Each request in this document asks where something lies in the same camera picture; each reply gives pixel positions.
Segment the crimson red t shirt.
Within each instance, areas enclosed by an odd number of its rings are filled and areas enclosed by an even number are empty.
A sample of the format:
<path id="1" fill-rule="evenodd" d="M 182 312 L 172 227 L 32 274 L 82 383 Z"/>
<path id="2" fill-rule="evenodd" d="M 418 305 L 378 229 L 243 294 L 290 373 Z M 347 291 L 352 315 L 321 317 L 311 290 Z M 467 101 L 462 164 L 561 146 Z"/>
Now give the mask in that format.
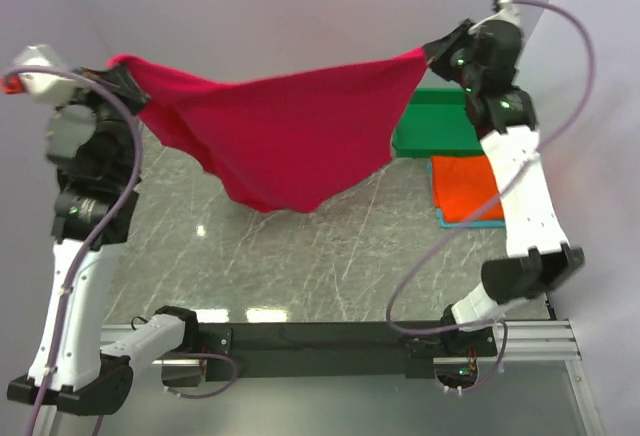
<path id="1" fill-rule="evenodd" d="M 118 55 L 150 100 L 144 125 L 217 176 L 233 201 L 309 213 L 392 159 L 392 134 L 427 63 L 416 48 L 241 83 Z"/>

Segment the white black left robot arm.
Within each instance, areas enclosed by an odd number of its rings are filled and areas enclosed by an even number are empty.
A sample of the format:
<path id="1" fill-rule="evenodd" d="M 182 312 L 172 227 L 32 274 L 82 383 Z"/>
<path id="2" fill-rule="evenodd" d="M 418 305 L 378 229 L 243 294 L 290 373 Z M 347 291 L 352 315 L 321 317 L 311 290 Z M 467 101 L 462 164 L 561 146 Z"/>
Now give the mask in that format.
<path id="1" fill-rule="evenodd" d="M 101 341 L 106 296 L 138 200 L 136 115 L 147 97 L 122 68 L 69 70 L 42 58 L 16 64 L 3 84 L 53 108 L 46 157 L 59 187 L 44 331 L 28 372 L 10 382 L 7 396 L 75 416 L 111 415 L 154 361 L 200 346 L 197 315 L 174 306 L 114 343 Z"/>

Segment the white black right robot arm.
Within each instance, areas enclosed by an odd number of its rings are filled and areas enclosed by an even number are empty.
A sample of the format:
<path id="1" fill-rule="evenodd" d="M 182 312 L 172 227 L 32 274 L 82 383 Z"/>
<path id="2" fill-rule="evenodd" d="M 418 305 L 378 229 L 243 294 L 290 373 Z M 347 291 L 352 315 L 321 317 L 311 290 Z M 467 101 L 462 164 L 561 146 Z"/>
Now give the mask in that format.
<path id="1" fill-rule="evenodd" d="M 467 117 L 497 186 L 497 195 L 466 220 L 472 222 L 501 205 L 506 255 L 483 263 L 478 285 L 446 308 L 437 327 L 410 329 L 389 320 L 400 334 L 464 337 L 554 291 L 585 263 L 583 250 L 569 242 L 553 207 L 533 101 L 514 83 L 522 47 L 520 24 L 497 16 L 479 23 L 465 20 L 423 47 L 430 69 L 463 89 Z"/>

